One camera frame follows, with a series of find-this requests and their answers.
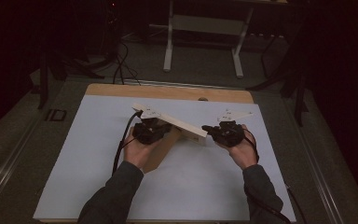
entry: person's right hand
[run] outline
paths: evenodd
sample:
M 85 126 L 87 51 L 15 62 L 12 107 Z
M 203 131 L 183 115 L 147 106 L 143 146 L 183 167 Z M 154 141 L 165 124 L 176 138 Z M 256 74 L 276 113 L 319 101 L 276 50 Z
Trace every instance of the person's right hand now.
M 246 125 L 241 125 L 243 129 L 248 130 Z M 246 131 L 245 136 L 251 140 L 251 142 L 255 143 L 255 139 L 252 135 Z M 250 143 L 248 143 L 245 139 L 243 139 L 239 144 L 234 147 L 226 147 L 221 144 L 216 143 L 218 146 L 225 148 L 230 157 L 235 161 L 235 163 L 240 166 L 242 170 L 246 169 L 249 166 L 257 164 L 257 157 L 255 155 L 255 151 Z
M 139 169 L 142 169 L 147 163 L 150 153 L 158 146 L 162 139 L 150 145 L 144 145 L 137 139 L 134 139 L 132 132 L 133 128 L 130 129 L 130 133 L 124 141 L 124 145 L 126 145 L 124 147 L 124 161 L 128 161 Z

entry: cable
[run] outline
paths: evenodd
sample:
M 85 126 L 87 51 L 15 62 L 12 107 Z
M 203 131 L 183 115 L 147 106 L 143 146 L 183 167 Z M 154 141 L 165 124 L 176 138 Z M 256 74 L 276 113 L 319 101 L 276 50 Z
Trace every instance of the cable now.
M 115 84 L 115 82 L 116 82 L 116 76 L 117 76 L 118 71 L 120 71 L 121 82 L 122 82 L 122 84 L 124 84 L 121 66 L 124 63 L 124 61 L 127 59 L 127 56 L 129 55 L 129 48 L 127 47 L 127 45 L 125 45 L 121 42 L 120 42 L 120 44 L 126 48 L 126 54 L 122 58 L 122 61 L 120 60 L 120 57 L 117 55 L 118 67 L 116 68 L 116 71 L 113 74 L 113 84 Z
M 247 188 L 245 188 L 246 196 L 248 196 L 254 203 L 256 203 L 258 206 L 262 207 L 264 210 L 270 212 L 272 215 L 280 218 L 282 221 L 284 221 L 287 224 L 290 224 L 289 218 L 287 218 L 284 214 L 281 212 L 275 210 L 274 208 L 266 205 L 265 203 L 259 201 L 254 195 L 252 195 Z
M 140 136 L 140 134 L 136 135 L 135 137 L 133 137 L 128 143 L 124 144 L 124 146 L 122 146 L 122 148 L 126 147 L 129 143 L 131 143 L 133 140 L 138 139 L 138 137 Z
M 247 133 L 249 133 L 253 139 L 255 140 L 255 136 L 247 129 L 243 129 L 244 131 L 246 131 Z M 243 137 L 243 139 L 245 139 L 253 148 L 253 150 L 255 151 L 255 155 L 256 155 L 256 159 L 258 161 L 259 156 L 257 153 L 257 148 L 256 148 L 256 141 L 252 142 L 248 137 L 246 137 L 246 135 Z M 275 210 L 274 208 L 266 205 L 265 203 L 261 202 L 260 200 L 258 200 L 254 195 L 252 195 L 249 190 L 247 188 L 244 189 L 245 190 L 245 194 L 246 196 L 248 196 L 254 203 L 256 203 L 258 206 L 260 206 L 261 208 L 263 208 L 264 210 L 270 212 L 272 215 L 280 218 L 282 221 L 284 221 L 285 223 L 291 223 L 289 218 L 287 218 L 284 214 L 282 214 L 280 211 Z
M 284 185 L 286 185 L 287 192 L 289 192 L 289 194 L 290 194 L 290 196 L 292 197 L 293 201 L 295 201 L 295 204 L 296 204 L 296 206 L 297 206 L 297 208 L 298 208 L 298 212 L 300 213 L 300 215 L 301 215 L 301 217 L 302 217 L 304 223 L 307 224 L 308 222 L 307 222 L 307 220 L 305 219 L 304 213 L 303 213 L 303 211 L 302 211 L 302 209 L 301 209 L 301 207 L 300 207 L 300 205 L 299 205 L 299 203 L 298 203 L 298 201 L 297 201 L 297 199 L 296 199 L 296 197 L 295 197 L 295 194 L 292 192 L 292 190 L 290 189 L 290 186 L 289 186 L 289 185 L 287 185 L 286 183 L 284 183 Z
M 130 128 L 130 125 L 131 125 L 131 123 L 132 123 L 132 120 L 133 120 L 135 117 L 140 117 L 143 112 L 144 112 L 144 111 L 142 111 L 142 110 L 141 110 L 141 111 L 138 111 L 138 112 L 135 112 L 135 113 L 131 116 L 129 122 L 127 123 L 126 130 L 124 131 L 123 137 L 121 138 L 121 141 L 120 141 L 120 143 L 118 144 L 118 148 L 117 148 L 116 156 L 115 156 L 115 161 L 114 161 L 114 163 L 113 163 L 112 175 L 113 175 L 113 174 L 115 173 L 115 171 L 117 170 L 118 160 L 120 159 L 120 154 L 121 154 L 121 149 L 123 149 L 123 147 L 127 145 L 127 144 L 126 144 L 126 145 L 123 146 L 124 140 L 126 139 L 127 132 L 128 132 L 128 130 L 129 130 L 129 128 Z
M 253 139 L 255 140 L 255 136 L 254 136 L 249 130 L 247 130 L 247 129 L 243 129 L 243 130 L 246 131 L 246 132 L 248 132 L 248 133 L 253 137 Z M 255 156 L 256 156 L 256 160 L 257 160 L 257 162 L 258 162 L 258 160 L 260 159 L 260 157 L 258 156 L 258 152 L 257 152 L 257 147 L 256 147 L 257 142 L 255 141 L 255 142 L 253 143 L 249 138 L 246 137 L 246 135 L 243 136 L 243 139 L 245 139 L 245 140 L 252 146 L 252 148 L 254 149 L 254 151 L 255 151 Z
M 125 62 L 123 62 L 123 64 L 125 68 L 127 68 L 127 71 L 131 74 L 132 78 L 131 77 L 123 77 L 123 78 L 127 78 L 127 79 L 135 79 L 136 82 L 138 82 L 138 85 L 142 86 L 141 85 L 141 82 L 139 81 L 139 79 L 137 78 L 138 76 L 138 72 L 133 69 L 133 68 L 130 68 Z

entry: table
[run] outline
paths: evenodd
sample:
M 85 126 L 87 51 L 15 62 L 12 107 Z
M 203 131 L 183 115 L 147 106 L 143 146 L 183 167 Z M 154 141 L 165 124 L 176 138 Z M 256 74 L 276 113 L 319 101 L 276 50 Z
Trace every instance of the table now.
M 247 11 L 244 12 L 246 16 L 243 20 L 223 20 L 216 18 L 205 18 L 198 16 L 187 16 L 175 14 L 173 11 L 173 2 L 170 0 L 170 9 L 169 9 L 169 19 L 168 19 L 168 42 L 167 48 L 165 51 L 164 66 L 163 70 L 165 72 L 171 71 L 172 64 L 172 33 L 173 30 L 185 30 L 193 32 L 204 32 L 212 34 L 222 34 L 222 35 L 237 35 L 239 37 L 238 43 L 231 50 L 232 59 L 234 62 L 234 68 L 236 76 L 238 78 L 243 77 L 243 71 L 241 67 L 240 60 L 240 51 L 243 44 L 243 40 L 246 36 L 249 23 L 251 21 L 254 5 L 255 4 L 274 4 L 274 5 L 287 5 L 286 0 L 242 0 L 242 1 L 227 1 L 227 3 L 236 3 L 236 4 L 247 4 Z
M 210 102 L 198 102 L 199 98 Z M 127 106 L 122 105 L 130 105 L 131 100 L 148 103 L 154 108 L 161 105 L 171 115 L 181 120 L 188 119 L 193 125 L 212 122 L 211 117 L 220 113 L 216 109 L 218 106 L 251 110 L 255 115 L 253 119 L 247 119 L 247 125 L 255 130 L 257 144 L 264 148 L 259 149 L 260 164 L 265 166 L 284 201 L 282 212 L 292 221 L 296 220 L 261 113 L 258 106 L 252 104 L 248 91 L 106 84 L 88 87 L 34 218 L 42 222 L 76 221 L 86 200 L 110 176 L 115 153 L 112 146 L 117 145 L 124 128 L 121 126 L 125 126 L 127 117 L 131 115 Z M 177 106 L 181 108 L 180 113 L 177 113 Z M 225 150 L 213 143 L 212 138 L 207 140 L 206 147 L 195 147 L 195 143 L 186 140 L 178 142 L 159 168 L 145 176 L 133 199 L 129 221 L 241 221 L 249 217 L 241 171 Z M 205 163 L 205 160 L 218 162 Z M 192 206 L 197 206 L 196 213 Z

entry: power cord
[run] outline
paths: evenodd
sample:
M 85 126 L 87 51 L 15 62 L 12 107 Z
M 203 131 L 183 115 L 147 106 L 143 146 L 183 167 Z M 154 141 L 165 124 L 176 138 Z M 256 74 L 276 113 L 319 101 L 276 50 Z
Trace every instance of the power cord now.
M 247 129 L 243 129 L 244 131 L 246 131 L 247 133 L 249 133 L 253 139 L 255 140 L 255 136 Z M 253 143 L 249 138 L 246 137 L 246 135 L 243 137 L 243 139 L 245 139 L 253 148 L 253 150 L 255 151 L 255 155 L 256 155 L 256 159 L 258 161 L 259 156 L 257 153 L 257 148 L 256 148 L 256 141 Z M 258 200 L 253 194 L 251 194 L 249 192 L 249 190 L 247 188 L 244 189 L 245 190 L 245 194 L 246 196 L 248 196 L 249 199 L 251 199 L 254 203 L 256 203 L 259 207 L 263 208 L 264 210 L 268 211 L 269 213 L 271 213 L 272 215 L 280 218 L 282 221 L 284 221 L 287 224 L 290 224 L 290 220 L 289 218 L 287 218 L 284 214 L 282 214 L 280 211 L 268 206 L 267 204 L 261 202 L 260 200 Z
M 113 175 L 113 174 L 115 173 L 115 171 L 117 170 L 118 160 L 120 159 L 121 150 L 128 144 L 128 143 L 127 143 L 126 145 L 123 145 L 123 144 L 124 144 L 124 140 L 126 139 L 126 136 L 127 136 L 127 132 L 128 132 L 128 130 L 129 130 L 129 128 L 130 128 L 130 125 L 131 125 L 131 123 L 132 123 L 132 120 L 133 120 L 135 117 L 141 117 L 141 115 L 142 115 L 143 112 L 144 112 L 144 111 L 142 111 L 142 110 L 141 110 L 141 111 L 138 111 L 138 112 L 135 112 L 135 113 L 131 116 L 129 122 L 127 123 L 126 130 L 124 131 L 123 137 L 121 138 L 121 141 L 120 141 L 120 143 L 118 144 L 118 148 L 117 148 L 116 156 L 115 156 L 115 161 L 114 161 L 114 163 L 113 163 L 112 175 Z
M 127 56 L 129 55 L 129 48 L 127 47 L 127 45 L 125 45 L 121 42 L 120 42 L 120 44 L 125 47 L 126 53 L 125 53 L 124 57 L 121 58 L 121 60 L 120 60 L 120 57 L 117 55 L 118 67 L 116 68 L 116 71 L 113 74 L 113 84 L 115 84 L 115 82 L 116 82 L 117 73 L 120 72 L 121 83 L 124 85 L 123 71 L 122 71 L 121 66 L 123 65 L 124 61 L 127 59 Z
M 137 78 L 138 77 L 138 72 L 133 69 L 133 68 L 130 68 L 125 62 L 123 62 L 124 67 L 127 69 L 127 71 L 130 73 L 131 77 L 123 77 L 124 79 L 135 79 L 136 82 L 138 82 L 138 85 L 141 86 L 141 82 L 139 81 L 139 79 Z
M 293 201 L 295 201 L 295 204 L 296 204 L 296 206 L 298 208 L 298 212 L 300 213 L 300 215 L 301 215 L 301 217 L 302 217 L 302 219 L 304 221 L 304 224 L 308 224 L 307 220 L 305 219 L 304 213 L 303 213 L 303 211 L 302 211 L 302 209 L 301 209 L 301 207 L 300 207 L 300 205 L 299 205 L 299 203 L 298 203 L 298 201 L 297 201 L 297 199 L 295 197 L 295 194 L 291 190 L 291 187 L 289 185 L 287 185 L 286 183 L 284 183 L 284 185 L 286 185 L 287 192 L 289 192 L 290 197 L 292 197 Z

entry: controller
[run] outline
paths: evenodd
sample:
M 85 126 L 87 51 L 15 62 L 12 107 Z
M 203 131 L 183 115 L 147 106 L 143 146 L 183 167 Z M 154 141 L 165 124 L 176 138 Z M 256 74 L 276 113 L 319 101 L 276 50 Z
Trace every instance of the controller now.
M 245 137 L 245 132 L 240 124 L 233 121 L 221 121 L 219 126 L 203 125 L 202 130 L 208 132 L 212 139 L 226 147 L 235 147 Z
M 136 123 L 132 136 L 144 145 L 150 145 L 164 137 L 165 133 L 171 130 L 169 123 L 159 124 L 159 119 L 142 119 L 141 123 Z

